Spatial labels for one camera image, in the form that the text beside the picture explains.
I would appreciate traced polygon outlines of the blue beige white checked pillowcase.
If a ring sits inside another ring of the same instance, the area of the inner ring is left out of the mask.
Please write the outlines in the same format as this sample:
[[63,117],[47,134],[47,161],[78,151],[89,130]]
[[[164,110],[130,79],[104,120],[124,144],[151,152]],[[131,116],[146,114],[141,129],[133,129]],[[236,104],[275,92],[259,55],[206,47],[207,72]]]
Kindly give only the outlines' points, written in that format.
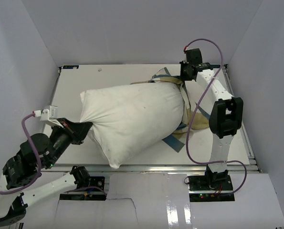
[[148,81],[141,81],[141,83],[173,83],[180,90],[183,101],[183,116],[177,129],[169,136],[162,139],[170,148],[179,152],[185,146],[185,138],[188,130],[201,130],[209,127],[209,121],[206,115],[197,112],[194,116],[191,127],[189,127],[190,119],[193,115],[193,108],[191,106],[189,93],[187,91],[184,80],[177,75],[171,75],[166,67],[160,69]]

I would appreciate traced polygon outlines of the white pillow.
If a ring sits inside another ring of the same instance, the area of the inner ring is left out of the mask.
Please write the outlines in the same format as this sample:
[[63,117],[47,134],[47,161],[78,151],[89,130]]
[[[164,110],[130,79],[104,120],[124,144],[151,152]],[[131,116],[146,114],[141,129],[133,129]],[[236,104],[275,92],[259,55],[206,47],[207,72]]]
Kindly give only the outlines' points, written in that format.
[[80,122],[111,168],[168,137],[180,125],[184,102],[174,83],[138,83],[81,92]]

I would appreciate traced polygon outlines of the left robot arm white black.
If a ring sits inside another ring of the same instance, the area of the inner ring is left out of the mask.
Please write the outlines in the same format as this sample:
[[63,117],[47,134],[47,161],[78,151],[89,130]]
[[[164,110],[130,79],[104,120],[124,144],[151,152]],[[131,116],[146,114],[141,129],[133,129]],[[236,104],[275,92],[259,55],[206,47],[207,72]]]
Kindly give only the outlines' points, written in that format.
[[18,153],[10,158],[0,177],[0,227],[23,219],[26,209],[68,190],[86,190],[90,176],[85,167],[74,166],[72,170],[51,183],[26,191],[40,176],[42,169],[50,169],[69,145],[84,142],[91,122],[74,123],[58,118],[52,133],[26,135],[28,140],[20,145]]

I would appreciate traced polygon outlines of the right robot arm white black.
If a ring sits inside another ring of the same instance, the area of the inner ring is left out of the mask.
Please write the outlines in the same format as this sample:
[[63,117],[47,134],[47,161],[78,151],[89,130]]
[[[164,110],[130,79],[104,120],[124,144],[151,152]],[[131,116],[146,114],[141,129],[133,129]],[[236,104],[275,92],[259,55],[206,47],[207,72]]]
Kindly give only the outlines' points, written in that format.
[[200,49],[184,51],[186,60],[180,63],[180,79],[195,81],[208,95],[212,107],[197,107],[209,114],[209,127],[213,133],[210,161],[206,165],[204,183],[210,190],[216,190],[227,179],[227,161],[233,137],[242,125],[243,100],[234,97],[214,75],[213,66],[203,62]]

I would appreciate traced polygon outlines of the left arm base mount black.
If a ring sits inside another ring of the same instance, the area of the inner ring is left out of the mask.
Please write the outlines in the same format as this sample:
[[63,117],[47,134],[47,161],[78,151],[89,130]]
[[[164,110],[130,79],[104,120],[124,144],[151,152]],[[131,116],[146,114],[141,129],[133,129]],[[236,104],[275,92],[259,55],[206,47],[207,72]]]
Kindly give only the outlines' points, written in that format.
[[105,177],[89,177],[84,183],[76,184],[75,188],[60,194],[60,200],[104,201],[106,200]]

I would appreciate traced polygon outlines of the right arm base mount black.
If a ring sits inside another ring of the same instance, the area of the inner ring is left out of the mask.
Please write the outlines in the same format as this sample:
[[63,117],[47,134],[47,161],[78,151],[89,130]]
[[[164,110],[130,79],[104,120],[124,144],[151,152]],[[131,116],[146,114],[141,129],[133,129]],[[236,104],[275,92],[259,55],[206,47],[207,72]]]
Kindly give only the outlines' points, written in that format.
[[218,181],[210,181],[207,174],[191,175],[185,177],[183,182],[188,186],[191,202],[223,201],[228,198],[234,200],[233,185],[229,175],[226,179]]

